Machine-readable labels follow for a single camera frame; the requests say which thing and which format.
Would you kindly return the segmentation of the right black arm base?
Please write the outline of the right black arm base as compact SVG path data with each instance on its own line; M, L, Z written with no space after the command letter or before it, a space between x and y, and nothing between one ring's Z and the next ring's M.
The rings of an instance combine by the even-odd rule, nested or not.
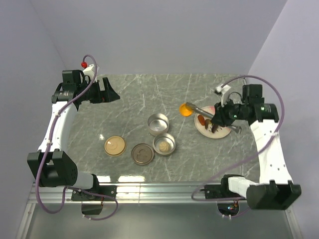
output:
M229 190L228 179L231 177L242 177L237 174L226 174L222 177L220 184L206 184L204 185L205 199L222 199L217 203L217 209L222 217L237 217L240 215L239 194L233 193Z

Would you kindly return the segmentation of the metal tongs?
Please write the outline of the metal tongs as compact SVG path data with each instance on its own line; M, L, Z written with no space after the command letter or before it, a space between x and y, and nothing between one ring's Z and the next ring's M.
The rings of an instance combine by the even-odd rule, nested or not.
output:
M207 117L209 119L212 119L214 117L214 115L212 113L209 113L207 111L200 109L199 107L197 107L193 103L186 102L185 106L188 110L190 110L194 113L200 114L200 115ZM241 130L242 130L242 128L240 126L234 126L234 125L227 126L227 128L235 131L236 133L241 133Z

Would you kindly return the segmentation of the white steamed bun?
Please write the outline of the white steamed bun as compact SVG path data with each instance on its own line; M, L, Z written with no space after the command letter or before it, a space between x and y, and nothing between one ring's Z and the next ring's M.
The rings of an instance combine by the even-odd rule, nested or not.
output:
M162 141L158 145L160 152L169 152L170 151L170 144L167 141Z

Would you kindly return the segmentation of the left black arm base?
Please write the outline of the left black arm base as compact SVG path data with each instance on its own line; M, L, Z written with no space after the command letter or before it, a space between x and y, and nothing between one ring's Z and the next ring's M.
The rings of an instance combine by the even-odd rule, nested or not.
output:
M116 185L100 185L96 175L93 174L93 187L91 189L72 191L71 201L81 202L81 212L84 216L98 216L102 212L104 202L115 202L115 209L118 204L116 201Z

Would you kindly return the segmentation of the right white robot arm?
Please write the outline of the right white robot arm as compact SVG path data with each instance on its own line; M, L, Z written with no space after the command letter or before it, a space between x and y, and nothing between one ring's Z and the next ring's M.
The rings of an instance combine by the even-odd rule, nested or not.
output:
M281 147L277 108L268 104L262 95L262 85L242 87L242 102L230 99L229 85L218 86L215 93L221 101L215 104L212 123L229 127L235 120L244 120L253 133L258 151L260 178L257 183L238 175L224 175L220 194L231 199L236 194L245 198L248 206L256 210L286 210L300 195L301 186L294 184L288 172Z

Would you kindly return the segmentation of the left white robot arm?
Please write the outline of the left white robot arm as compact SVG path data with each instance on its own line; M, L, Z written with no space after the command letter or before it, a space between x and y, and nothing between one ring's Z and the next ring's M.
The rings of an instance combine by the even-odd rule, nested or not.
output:
M62 72L62 83L51 97L52 113L44 140L37 152L29 153L27 163L39 187L73 186L83 189L89 200L101 194L97 177L80 172L67 154L71 126L83 101L92 104L109 103L120 99L108 78L97 79L98 68L93 64L84 70Z

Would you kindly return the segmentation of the orange sweet potato piece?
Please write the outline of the orange sweet potato piece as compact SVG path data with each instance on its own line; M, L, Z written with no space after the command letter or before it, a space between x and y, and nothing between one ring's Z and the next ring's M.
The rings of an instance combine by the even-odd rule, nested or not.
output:
M192 113L193 113L192 110L189 110L189 109L187 108L186 103L180 105L180 107L179 107L179 112L180 112L180 114L181 114L182 116L184 116L184 117L189 117L189 116L191 116Z

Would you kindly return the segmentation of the brown mushroom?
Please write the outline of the brown mushroom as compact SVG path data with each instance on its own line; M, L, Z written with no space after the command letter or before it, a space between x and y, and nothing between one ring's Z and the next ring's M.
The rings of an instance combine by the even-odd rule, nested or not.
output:
M204 125L205 129L208 129L210 124L211 124L211 120L210 119L206 119L205 120L205 125Z

